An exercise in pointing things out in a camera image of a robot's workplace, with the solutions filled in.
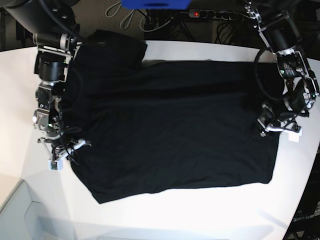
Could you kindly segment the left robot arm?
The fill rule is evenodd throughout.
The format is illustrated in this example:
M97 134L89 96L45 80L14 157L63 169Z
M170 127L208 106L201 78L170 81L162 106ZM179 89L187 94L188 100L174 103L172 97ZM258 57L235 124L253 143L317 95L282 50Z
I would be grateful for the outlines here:
M320 88L302 47L301 34L289 10L296 0L247 0L244 8L255 22L265 47L254 59L254 76L261 92L267 97L257 118L257 129L262 137L270 133L299 134L297 117L307 118L320 95ZM259 60L266 51L276 58L277 70L287 91L281 96L271 95L259 77Z

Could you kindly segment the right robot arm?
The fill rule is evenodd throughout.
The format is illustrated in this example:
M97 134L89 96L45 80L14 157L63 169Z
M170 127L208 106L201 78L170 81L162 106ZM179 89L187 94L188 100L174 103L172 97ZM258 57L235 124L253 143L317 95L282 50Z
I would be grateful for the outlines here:
M75 162L76 151L86 144L83 139L67 136L63 123L63 93L70 64L83 42L73 12L73 0L2 0L3 7L32 35L37 47L34 74L40 79L35 92L37 108L32 118L36 129L45 134L38 139L49 150L49 165L57 169L61 160Z

